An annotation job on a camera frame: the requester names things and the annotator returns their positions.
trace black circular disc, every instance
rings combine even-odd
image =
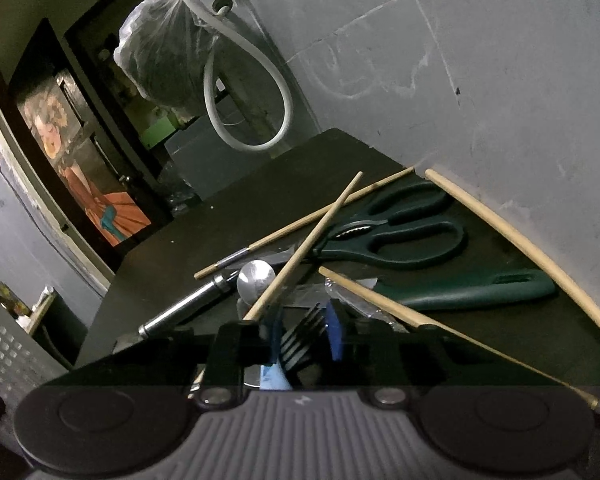
[[[181,441],[186,398],[163,386],[42,386],[20,403],[23,450],[61,476],[112,476],[158,460]]]
[[[418,411],[424,432],[444,453],[506,474],[566,466],[587,449],[594,425],[586,403],[559,385],[441,384]]]

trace silver cylindrical handle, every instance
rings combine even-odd
[[[232,272],[228,277],[216,274],[200,288],[138,327],[138,333],[142,338],[148,338],[167,328],[176,326],[179,322],[195,314],[199,309],[231,292],[237,277],[238,270]]]

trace scissors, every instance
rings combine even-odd
[[[402,199],[425,193],[416,200]],[[451,197],[432,182],[415,182],[372,200],[346,222],[331,228],[312,250],[318,260],[348,260],[389,269],[423,269],[451,259],[464,249],[466,232],[456,220],[439,215]],[[426,240],[450,233],[442,246],[414,254],[409,248],[398,257],[378,251],[391,244]]]

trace table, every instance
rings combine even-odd
[[[197,270],[335,200],[357,171],[365,172],[362,187],[400,169],[396,162],[347,134],[328,130],[217,193],[125,257],[76,364],[109,354],[117,336],[134,332],[199,286],[193,278]],[[341,216],[348,216],[364,202],[349,205]],[[446,213],[465,225],[469,242],[462,254],[441,266],[408,272],[351,262],[328,266],[354,279],[381,276],[400,286],[472,269],[535,268],[464,206],[453,203]],[[310,229],[280,240],[279,247],[304,237]],[[321,279],[309,265],[302,266],[295,278],[316,283]],[[237,319],[235,300],[232,296],[221,301],[190,326],[196,333],[214,333],[222,323]],[[600,386],[600,331],[563,292],[535,303],[439,312],[431,317],[574,385]]]

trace green knife handle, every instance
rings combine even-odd
[[[542,270],[520,269],[471,275],[426,288],[400,288],[378,281],[374,291],[419,312],[469,310],[544,298],[555,292],[555,283]]]

